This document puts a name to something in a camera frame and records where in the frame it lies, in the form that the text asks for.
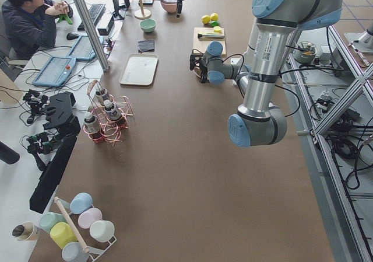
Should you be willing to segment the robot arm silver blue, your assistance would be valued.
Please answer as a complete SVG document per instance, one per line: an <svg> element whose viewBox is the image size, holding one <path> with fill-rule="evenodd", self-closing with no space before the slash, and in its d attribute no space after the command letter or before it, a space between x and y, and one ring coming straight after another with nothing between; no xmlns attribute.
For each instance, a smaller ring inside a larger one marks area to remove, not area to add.
<svg viewBox="0 0 373 262"><path fill-rule="evenodd" d="M239 64L226 64L222 45L211 42L200 59L200 80L221 84L236 81L244 93L237 112L228 118L230 139L237 146L271 145L283 139L287 121L271 102L287 39L293 32L335 24L342 11L342 0L252 0L256 17L253 31L257 40L253 51L244 54Z"/></svg>

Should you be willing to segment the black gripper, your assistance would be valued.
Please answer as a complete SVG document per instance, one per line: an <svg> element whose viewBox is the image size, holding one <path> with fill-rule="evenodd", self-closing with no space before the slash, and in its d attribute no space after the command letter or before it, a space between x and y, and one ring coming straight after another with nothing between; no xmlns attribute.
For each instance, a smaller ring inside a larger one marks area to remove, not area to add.
<svg viewBox="0 0 373 262"><path fill-rule="evenodd" d="M193 49L189 56L189 69L193 71L195 68L200 70L200 83L207 82L207 66L203 59L204 53L198 49Z"/></svg>

